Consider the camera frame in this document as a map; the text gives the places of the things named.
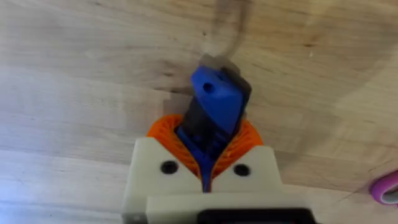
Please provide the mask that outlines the right gripper white and orange left finger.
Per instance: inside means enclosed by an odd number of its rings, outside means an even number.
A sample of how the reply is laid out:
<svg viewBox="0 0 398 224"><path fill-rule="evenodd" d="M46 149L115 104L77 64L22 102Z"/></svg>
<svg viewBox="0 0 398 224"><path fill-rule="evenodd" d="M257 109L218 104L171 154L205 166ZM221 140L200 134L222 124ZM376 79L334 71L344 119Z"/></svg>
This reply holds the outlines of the right gripper white and orange left finger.
<svg viewBox="0 0 398 224"><path fill-rule="evenodd" d="M147 199L202 193L198 164L175 134L182 116L158 119L134 145L121 216L146 220Z"/></svg>

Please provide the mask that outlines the right gripper white and orange right finger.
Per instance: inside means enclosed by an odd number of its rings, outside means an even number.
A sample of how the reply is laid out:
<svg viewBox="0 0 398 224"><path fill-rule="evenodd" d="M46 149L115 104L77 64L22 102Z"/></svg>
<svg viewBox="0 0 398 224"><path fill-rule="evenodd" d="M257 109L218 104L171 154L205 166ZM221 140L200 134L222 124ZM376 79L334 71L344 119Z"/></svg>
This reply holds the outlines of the right gripper white and orange right finger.
<svg viewBox="0 0 398 224"><path fill-rule="evenodd" d="M211 172L211 192L278 192L282 190L274 150L247 120L220 154Z"/></svg>

